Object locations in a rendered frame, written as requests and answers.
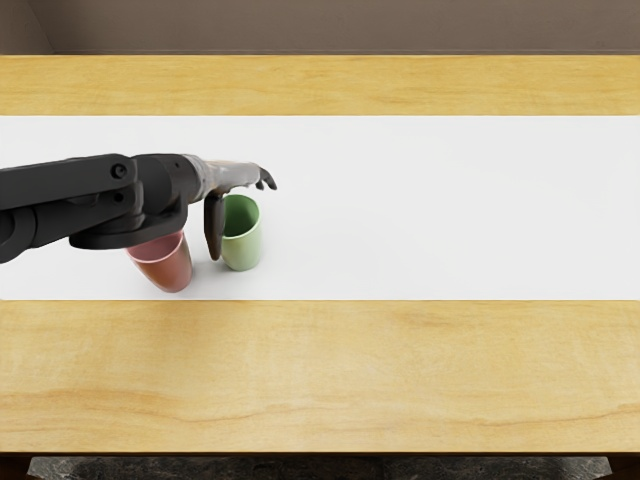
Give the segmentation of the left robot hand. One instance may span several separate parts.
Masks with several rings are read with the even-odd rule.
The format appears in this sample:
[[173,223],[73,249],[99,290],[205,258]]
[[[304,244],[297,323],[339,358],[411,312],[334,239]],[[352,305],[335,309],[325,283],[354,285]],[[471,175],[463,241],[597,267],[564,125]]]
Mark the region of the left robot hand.
[[200,179],[196,200],[204,202],[204,235],[208,252],[213,261],[222,254],[222,238],[225,225],[224,196],[236,187],[254,185],[263,190],[276,190],[277,184],[271,173],[253,162],[231,162],[223,160],[192,161]]

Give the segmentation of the green cup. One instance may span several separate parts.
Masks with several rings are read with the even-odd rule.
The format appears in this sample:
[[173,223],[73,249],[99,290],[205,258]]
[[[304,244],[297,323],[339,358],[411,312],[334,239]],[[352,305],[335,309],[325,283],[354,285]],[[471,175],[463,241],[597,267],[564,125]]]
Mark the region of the green cup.
[[247,271],[261,258],[261,211],[250,197],[228,195],[224,199],[222,259],[234,271]]

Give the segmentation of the red cup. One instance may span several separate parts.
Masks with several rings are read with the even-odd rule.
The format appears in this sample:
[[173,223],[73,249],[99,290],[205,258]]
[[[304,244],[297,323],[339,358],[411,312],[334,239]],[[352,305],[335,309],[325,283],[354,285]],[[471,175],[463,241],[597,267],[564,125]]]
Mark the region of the red cup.
[[182,230],[125,249],[142,274],[164,292],[185,289],[193,277],[193,264]]

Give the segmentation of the white table runner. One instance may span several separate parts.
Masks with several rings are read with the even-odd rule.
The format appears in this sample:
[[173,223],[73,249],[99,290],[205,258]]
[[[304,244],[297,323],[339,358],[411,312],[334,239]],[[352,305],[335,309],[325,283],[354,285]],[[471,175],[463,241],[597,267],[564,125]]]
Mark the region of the white table runner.
[[251,161],[260,264],[187,299],[640,300],[640,116],[0,117],[0,168],[104,153]]

